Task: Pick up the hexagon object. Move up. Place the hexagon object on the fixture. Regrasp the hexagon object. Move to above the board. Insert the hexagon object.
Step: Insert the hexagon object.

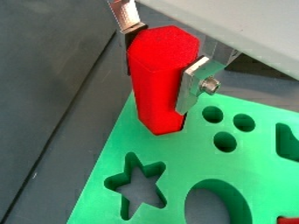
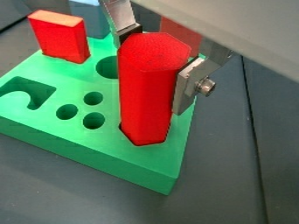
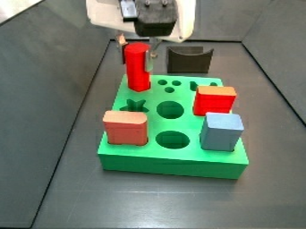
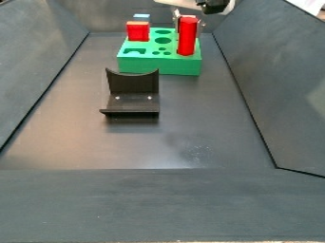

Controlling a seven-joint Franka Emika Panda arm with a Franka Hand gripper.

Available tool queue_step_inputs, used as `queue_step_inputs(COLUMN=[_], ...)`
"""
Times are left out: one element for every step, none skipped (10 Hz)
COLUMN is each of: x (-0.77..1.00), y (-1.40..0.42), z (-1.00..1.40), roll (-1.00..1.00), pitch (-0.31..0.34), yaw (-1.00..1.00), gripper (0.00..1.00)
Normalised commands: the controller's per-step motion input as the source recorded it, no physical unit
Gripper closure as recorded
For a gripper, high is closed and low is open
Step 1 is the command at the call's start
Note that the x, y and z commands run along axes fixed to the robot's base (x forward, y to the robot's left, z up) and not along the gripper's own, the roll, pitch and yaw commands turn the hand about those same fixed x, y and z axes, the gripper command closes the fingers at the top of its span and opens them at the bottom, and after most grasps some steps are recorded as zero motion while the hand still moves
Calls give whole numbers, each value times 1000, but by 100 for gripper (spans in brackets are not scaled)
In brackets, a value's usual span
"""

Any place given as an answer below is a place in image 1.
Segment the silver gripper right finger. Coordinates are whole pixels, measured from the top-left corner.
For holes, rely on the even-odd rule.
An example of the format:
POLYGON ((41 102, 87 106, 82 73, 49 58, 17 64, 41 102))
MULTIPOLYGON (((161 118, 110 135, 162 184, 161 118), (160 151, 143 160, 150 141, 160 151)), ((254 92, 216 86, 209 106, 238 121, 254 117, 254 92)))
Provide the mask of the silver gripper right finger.
POLYGON ((214 95, 218 92, 221 82, 214 78, 214 75, 228 67, 240 55, 241 51, 236 48, 216 38, 206 37, 201 57, 182 72, 182 84, 176 105, 176 111, 180 114, 185 115, 190 111, 201 94, 214 95))

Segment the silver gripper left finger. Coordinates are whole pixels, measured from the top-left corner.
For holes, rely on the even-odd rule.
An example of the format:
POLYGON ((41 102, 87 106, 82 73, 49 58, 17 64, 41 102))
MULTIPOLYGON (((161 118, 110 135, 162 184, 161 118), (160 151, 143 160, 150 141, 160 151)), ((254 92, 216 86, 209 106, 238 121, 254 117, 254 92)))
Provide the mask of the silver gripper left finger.
POLYGON ((127 50, 134 42, 134 39, 137 38, 137 34, 142 30, 147 29, 149 25, 141 20, 137 0, 107 0, 107 4, 118 24, 125 72, 126 74, 130 74, 127 50))

